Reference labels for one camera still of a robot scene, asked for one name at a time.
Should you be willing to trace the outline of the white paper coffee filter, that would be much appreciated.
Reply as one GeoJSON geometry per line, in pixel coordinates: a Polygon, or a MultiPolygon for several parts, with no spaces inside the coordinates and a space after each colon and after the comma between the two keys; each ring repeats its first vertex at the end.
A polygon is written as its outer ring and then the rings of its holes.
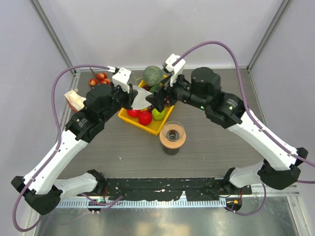
{"type": "Polygon", "coordinates": [[[151,103],[146,100],[147,96],[152,95],[151,92],[135,85],[132,86],[132,89],[138,92],[131,105],[133,110],[142,110],[151,106],[151,103]]]}

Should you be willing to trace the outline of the clear glass ribbed dripper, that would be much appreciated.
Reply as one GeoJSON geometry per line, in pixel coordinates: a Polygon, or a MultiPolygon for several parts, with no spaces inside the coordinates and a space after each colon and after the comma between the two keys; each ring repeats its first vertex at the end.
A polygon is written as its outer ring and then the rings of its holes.
{"type": "Polygon", "coordinates": [[[167,140],[175,142],[184,136],[185,129],[181,123],[177,121],[169,121],[165,123],[161,132],[163,137],[165,137],[167,140]]]}

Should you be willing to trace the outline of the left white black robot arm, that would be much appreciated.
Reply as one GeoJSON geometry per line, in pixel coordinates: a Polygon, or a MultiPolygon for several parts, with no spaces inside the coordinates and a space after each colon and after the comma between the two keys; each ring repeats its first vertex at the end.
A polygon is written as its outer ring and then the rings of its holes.
{"type": "Polygon", "coordinates": [[[105,191],[106,180],[96,170],[69,179],[58,179],[60,173],[76,154],[100,133],[105,123],[121,108],[131,108],[138,92],[132,84],[129,91],[120,86],[100,84],[94,86],[61,133],[61,139],[46,154],[33,171],[13,178],[12,186],[22,194],[28,205],[40,215],[50,213],[60,201],[92,193],[99,196],[105,191]]]}

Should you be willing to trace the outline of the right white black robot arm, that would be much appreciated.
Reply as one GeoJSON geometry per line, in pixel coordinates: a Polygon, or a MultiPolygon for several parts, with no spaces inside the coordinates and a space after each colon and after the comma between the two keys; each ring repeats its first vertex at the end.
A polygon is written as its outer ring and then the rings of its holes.
{"type": "Polygon", "coordinates": [[[233,194],[246,185],[259,183],[283,190],[298,181],[301,173],[298,166],[308,151],[285,144],[246,109],[242,99],[223,92],[221,78],[212,69],[193,70],[190,81],[180,74],[174,84],[166,77],[146,100],[161,111],[167,98],[171,105],[180,101],[203,110],[211,122],[238,135],[263,156],[255,165],[230,168],[222,182],[225,192],[233,194]]]}

